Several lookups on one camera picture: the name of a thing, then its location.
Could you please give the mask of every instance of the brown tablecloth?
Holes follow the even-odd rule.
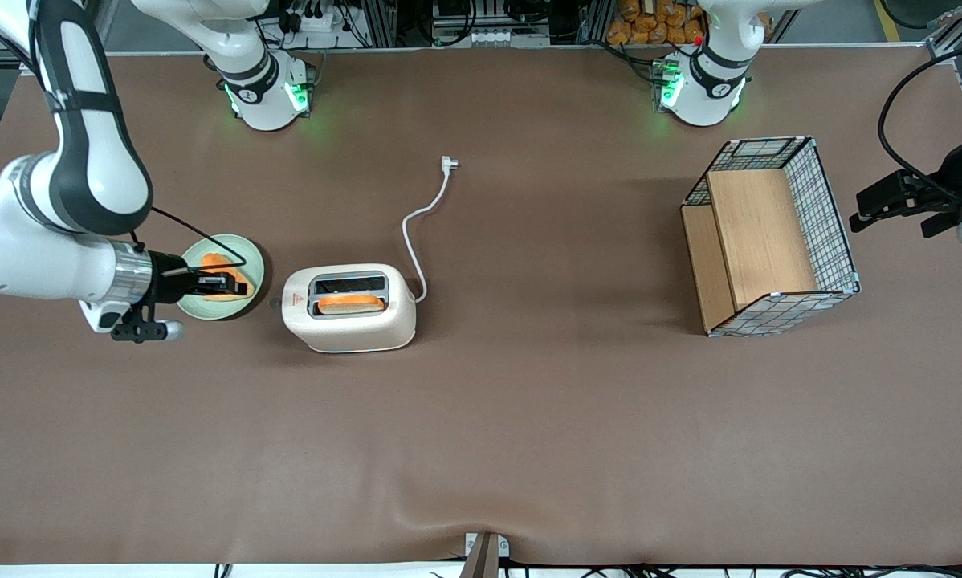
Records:
[[[399,220],[440,155],[463,168],[414,224],[432,295],[401,351],[313,354],[268,303],[115,344],[77,303],[0,296],[0,563],[420,560],[479,529],[530,563],[962,563],[955,235],[878,224],[852,237],[862,295],[710,340],[677,211],[726,139],[810,134],[852,213],[924,55],[766,49],[715,128],[651,112],[601,51],[334,55],[312,118],[272,134],[198,58],[112,59],[157,204],[260,242],[268,296],[302,267],[411,275]],[[962,142],[951,68],[890,136],[926,169]],[[0,168],[52,146],[23,78]]]

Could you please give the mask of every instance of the power plug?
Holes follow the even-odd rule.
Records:
[[[446,175],[459,168],[459,161],[452,157],[442,157],[442,172]]]

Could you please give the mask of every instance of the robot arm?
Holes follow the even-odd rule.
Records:
[[[660,96],[660,105],[680,120],[709,127],[738,105],[745,72],[763,45],[766,28],[757,16],[764,10],[795,10],[820,0],[700,0],[708,27],[694,51],[667,56],[676,70]]]
[[[948,153],[939,169],[928,176],[933,183],[953,191],[955,197],[949,197],[906,169],[899,169],[856,194],[859,211],[849,217],[853,233],[890,217],[934,213],[920,223],[924,237],[931,238],[955,227],[962,242],[962,144]]]
[[[283,51],[268,51],[248,22],[269,0],[132,0],[198,44],[225,80],[231,107],[257,131],[285,128],[308,114],[308,67]]]
[[[123,234],[152,205],[149,176],[137,158],[99,39],[69,0],[0,2],[0,32],[32,52],[36,76],[59,132],[50,153],[14,163],[15,193],[36,221],[71,233]]]
[[[122,340],[180,336],[179,324],[143,319],[143,308],[234,292],[234,278],[103,237],[135,230],[152,191],[84,10],[0,0],[0,37],[32,56],[59,132],[55,151],[16,158],[0,175],[0,293],[77,299],[93,330]]]

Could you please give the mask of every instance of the green led light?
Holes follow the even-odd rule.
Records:
[[[295,107],[296,110],[306,109],[306,88],[302,87],[300,84],[289,84],[285,83],[285,92],[289,95],[291,100],[291,105]]]
[[[670,81],[663,89],[663,106],[673,106],[677,104],[677,95],[680,94],[680,89],[684,87],[684,75],[677,73],[673,80]]]
[[[234,110],[234,113],[238,114],[238,103],[234,101],[234,93],[231,92],[231,87],[224,84],[224,92],[226,92],[228,100],[231,101],[231,110]]]

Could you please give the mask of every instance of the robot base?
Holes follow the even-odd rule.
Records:
[[[656,91],[658,108],[669,110],[683,122],[695,127],[711,127],[727,117],[738,106],[745,80],[737,88],[728,91],[723,98],[712,98],[701,84],[691,78],[689,56],[675,52],[665,58],[663,88]]]
[[[287,52],[271,54],[278,60],[278,81],[264,92],[260,102],[247,103],[231,94],[230,89],[227,91],[235,116],[257,131],[278,131],[298,117],[309,117],[313,99],[316,69]]]

